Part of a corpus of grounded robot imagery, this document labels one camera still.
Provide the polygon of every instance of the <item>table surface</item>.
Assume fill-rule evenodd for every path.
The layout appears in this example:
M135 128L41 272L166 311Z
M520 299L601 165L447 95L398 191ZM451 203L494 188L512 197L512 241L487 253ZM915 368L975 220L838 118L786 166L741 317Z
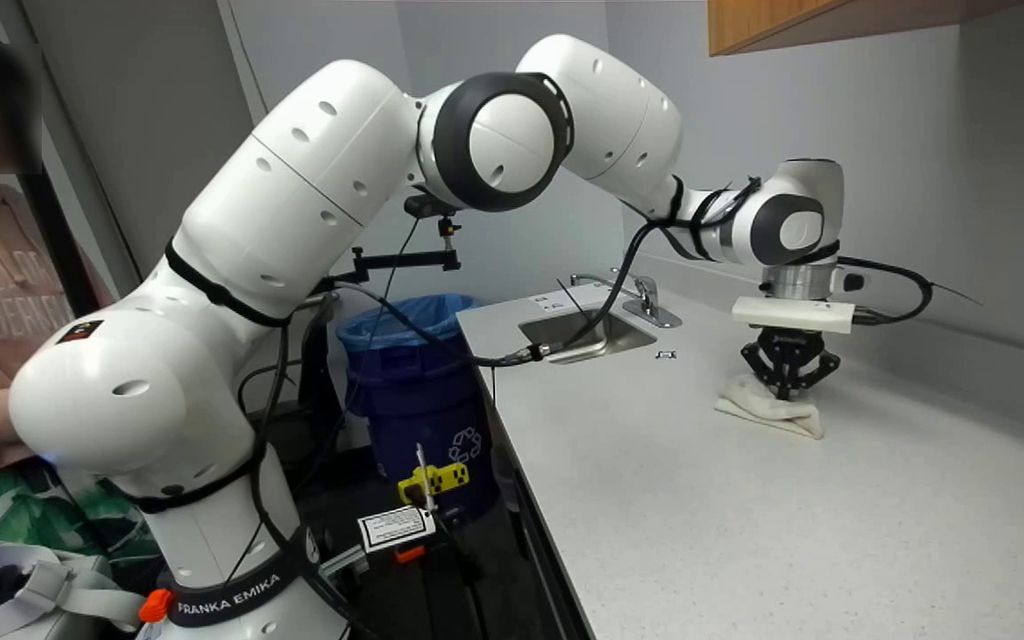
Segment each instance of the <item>table surface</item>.
M816 388L825 443L741 425L716 399L750 335L661 299L684 329L652 349L482 374L601 640L1024 637L1024 425L861 362ZM502 355L568 311L457 322Z

